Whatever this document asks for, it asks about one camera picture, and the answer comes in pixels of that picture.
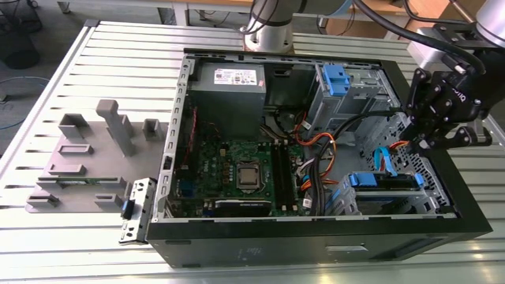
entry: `sticker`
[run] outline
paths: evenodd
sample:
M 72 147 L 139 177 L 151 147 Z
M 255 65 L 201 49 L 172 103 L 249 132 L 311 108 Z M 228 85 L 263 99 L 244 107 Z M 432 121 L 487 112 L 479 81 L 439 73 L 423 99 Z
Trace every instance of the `sticker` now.
M 303 206 L 304 206 L 305 208 L 311 208 L 311 207 L 313 206 L 313 201 L 305 198 L 305 199 L 303 200 Z
M 301 126 L 304 126 L 307 130 L 309 130 L 312 127 L 311 123 L 308 123 L 305 120 L 301 121 Z
M 58 181 L 60 185 L 87 185 L 88 183 L 86 181 L 80 180 L 66 180 L 66 181 Z
M 259 84 L 256 70 L 216 69 L 213 83 L 217 85 L 251 85 Z
M 368 251 L 364 246 L 328 246 L 327 251 Z

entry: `motherboard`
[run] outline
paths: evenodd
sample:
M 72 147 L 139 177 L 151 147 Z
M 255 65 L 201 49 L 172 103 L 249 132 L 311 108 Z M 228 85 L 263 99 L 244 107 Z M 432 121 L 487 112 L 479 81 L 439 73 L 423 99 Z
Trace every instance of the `motherboard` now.
M 197 152 L 196 173 L 178 175 L 172 206 L 183 217 L 305 216 L 295 178 L 301 146 L 208 140 Z

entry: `aluminum slotted table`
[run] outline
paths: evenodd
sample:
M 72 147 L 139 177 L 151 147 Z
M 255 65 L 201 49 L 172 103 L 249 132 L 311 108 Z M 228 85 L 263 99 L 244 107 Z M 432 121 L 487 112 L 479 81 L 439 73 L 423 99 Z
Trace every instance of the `aluminum slotted table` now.
M 241 50 L 219 28 L 102 22 L 84 27 L 0 160 L 0 280 L 74 283 L 503 283 L 505 282 L 505 143 L 451 154 L 495 232 L 397 263 L 172 269 L 151 246 L 118 244 L 119 214 L 30 214 L 35 180 L 48 162 L 66 113 L 87 120 L 102 98 L 132 122 L 170 121 L 183 48 Z M 400 41 L 295 34 L 297 54 L 396 60 L 408 79 L 416 64 Z

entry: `power cable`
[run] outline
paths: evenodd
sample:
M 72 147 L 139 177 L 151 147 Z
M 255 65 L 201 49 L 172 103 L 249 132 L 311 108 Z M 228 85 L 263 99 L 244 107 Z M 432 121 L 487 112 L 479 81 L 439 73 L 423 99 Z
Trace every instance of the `power cable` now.
M 353 24 L 355 24 L 355 17 L 356 17 L 356 8 L 353 6 L 353 9 L 351 12 L 351 18 L 349 18 L 348 24 L 345 26 L 345 30 L 340 34 L 336 34 L 336 36 L 343 36 L 351 30 L 351 28 L 353 27 Z
M 261 6 L 261 9 L 260 9 L 260 12 L 259 12 L 257 18 L 255 19 L 255 23 L 251 25 L 251 29 L 255 27 L 255 25 L 256 25 L 256 23 L 257 23 L 257 19 L 259 19 L 260 15 L 261 15 L 261 12 L 263 12 L 264 8 L 265 8 L 265 5 L 267 5 L 267 1 L 263 2 L 263 6 Z M 260 26 L 255 31 L 251 31 L 251 30 L 249 30 L 249 31 L 240 31 L 240 30 L 239 30 L 239 32 L 240 32 L 241 34 L 244 34 L 244 35 L 257 33 L 259 30 L 261 30 L 261 29 L 264 28 L 264 26 L 267 25 L 267 23 L 271 21 L 271 19 L 272 19 L 275 13 L 276 13 L 276 11 L 277 11 L 277 7 L 279 7 L 279 0 L 276 0 L 276 6 L 273 7 L 273 10 L 272 10 L 271 16 L 268 17 L 267 21 L 261 24 L 261 26 Z
M 387 30 L 400 35 L 401 37 L 407 38 L 408 40 L 416 41 L 424 44 L 425 46 L 439 49 L 440 51 L 461 58 L 472 65 L 472 67 L 475 68 L 475 71 L 479 74 L 487 73 L 487 69 L 485 69 L 483 61 L 473 54 L 468 53 L 464 49 L 459 48 L 457 46 L 453 46 L 451 43 L 447 43 L 445 41 L 437 40 L 435 38 L 417 34 L 399 27 L 396 24 L 389 22 L 385 18 L 383 18 L 383 16 L 377 14 L 371 9 L 371 7 L 363 2 L 363 0 L 353 0 L 353 1 L 355 1 L 355 5 L 361 10 L 361 12 L 365 13 L 365 15 L 369 16 L 369 18 L 377 24 L 380 24 Z
M 353 117 L 351 117 L 337 128 L 335 131 L 333 135 L 333 140 L 337 141 L 339 136 L 341 133 L 344 133 L 349 127 L 359 121 L 364 120 L 368 117 L 391 117 L 396 115 L 397 111 L 369 111 L 363 114 L 357 114 Z M 328 140 L 323 147 L 320 148 L 319 152 L 315 154 L 315 161 L 312 162 L 311 165 L 311 170 L 309 170 L 309 179 L 313 187 L 313 192 L 317 193 L 320 196 L 319 203 L 320 203 L 320 210 L 317 210 L 317 215 L 321 214 L 324 215 L 324 187 L 323 187 L 323 180 L 320 177 L 320 169 L 319 169 L 319 164 L 321 160 L 321 156 L 324 152 L 327 151 L 327 148 L 331 146 L 331 140 Z
M 433 19 L 433 18 L 424 18 L 416 15 L 411 9 L 409 0 L 404 0 L 404 6 L 405 6 L 405 12 L 408 13 L 409 17 L 420 22 L 436 22 L 439 24 L 468 24 L 468 22 L 463 20 L 445 20 L 445 19 Z

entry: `power supply label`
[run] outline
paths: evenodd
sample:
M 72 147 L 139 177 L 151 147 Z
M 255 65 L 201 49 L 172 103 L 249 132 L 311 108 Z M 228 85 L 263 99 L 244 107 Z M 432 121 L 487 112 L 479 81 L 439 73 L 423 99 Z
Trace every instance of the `power supply label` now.
M 216 69 L 213 83 L 219 85 L 252 85 L 256 86 L 256 70 Z

